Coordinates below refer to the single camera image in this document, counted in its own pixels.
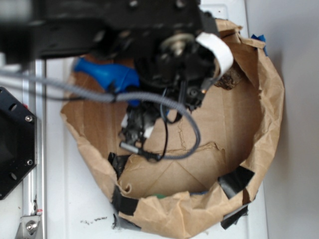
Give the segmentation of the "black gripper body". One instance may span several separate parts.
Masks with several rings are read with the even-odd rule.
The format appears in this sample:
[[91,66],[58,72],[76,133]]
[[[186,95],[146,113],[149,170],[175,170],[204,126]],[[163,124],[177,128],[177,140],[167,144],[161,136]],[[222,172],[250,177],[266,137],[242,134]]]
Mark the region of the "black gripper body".
[[216,34],[180,33],[163,41],[155,56],[134,60],[134,67],[144,89],[164,93],[193,111],[233,61],[230,48]]

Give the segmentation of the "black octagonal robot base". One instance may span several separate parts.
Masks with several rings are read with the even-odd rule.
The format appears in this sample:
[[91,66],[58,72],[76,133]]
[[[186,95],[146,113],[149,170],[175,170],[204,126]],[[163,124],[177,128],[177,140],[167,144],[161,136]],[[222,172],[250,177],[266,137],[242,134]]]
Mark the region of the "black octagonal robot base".
[[0,88],[0,199],[4,200],[34,168],[34,118],[6,88]]

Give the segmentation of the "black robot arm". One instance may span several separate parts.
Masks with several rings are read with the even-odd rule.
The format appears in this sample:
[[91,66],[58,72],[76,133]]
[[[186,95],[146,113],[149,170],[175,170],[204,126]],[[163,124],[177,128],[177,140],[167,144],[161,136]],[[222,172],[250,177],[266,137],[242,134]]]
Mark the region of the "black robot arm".
[[0,51],[8,64],[91,54],[132,59],[140,89],[201,106],[222,66],[216,19],[197,0],[3,0]]

